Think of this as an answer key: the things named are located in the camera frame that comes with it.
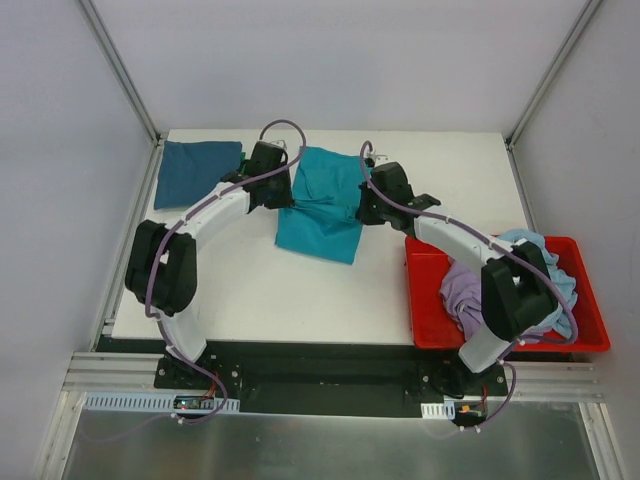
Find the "teal t shirt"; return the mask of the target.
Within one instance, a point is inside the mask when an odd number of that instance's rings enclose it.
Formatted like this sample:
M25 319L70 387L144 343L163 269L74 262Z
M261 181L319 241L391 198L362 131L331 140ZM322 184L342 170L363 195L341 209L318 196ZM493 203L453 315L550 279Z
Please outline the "teal t shirt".
M353 264L362 232L356 211L363 182L358 157L308 147L297 164L294 206L278 211L275 245L297 254Z

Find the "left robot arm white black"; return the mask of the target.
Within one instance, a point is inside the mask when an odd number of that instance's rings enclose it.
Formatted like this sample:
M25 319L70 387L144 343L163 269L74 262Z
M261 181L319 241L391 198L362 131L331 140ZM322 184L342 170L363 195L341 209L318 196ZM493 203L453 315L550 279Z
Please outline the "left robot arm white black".
M294 204L288 154L283 144L258 141L240 167L222 177L204 198L176 219L141 222L125 273L125 288L156 322L170 355L181 360L176 375L188 388L204 387L210 363L201 358L207 340L198 322L198 252L234 221L258 207Z

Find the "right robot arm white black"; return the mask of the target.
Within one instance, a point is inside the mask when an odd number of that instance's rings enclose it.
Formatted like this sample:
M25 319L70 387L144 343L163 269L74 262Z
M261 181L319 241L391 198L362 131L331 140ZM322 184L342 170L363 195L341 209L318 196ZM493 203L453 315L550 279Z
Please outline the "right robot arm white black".
M452 387L473 394L486 370L529 337L527 331L561 308L571 308L550 279L541 249L530 241L509 243L459 220L433 196L416 196L397 162L360 158L364 183L356 218L363 225L388 224L466 266L480 281L484 325L458 350L450 369Z

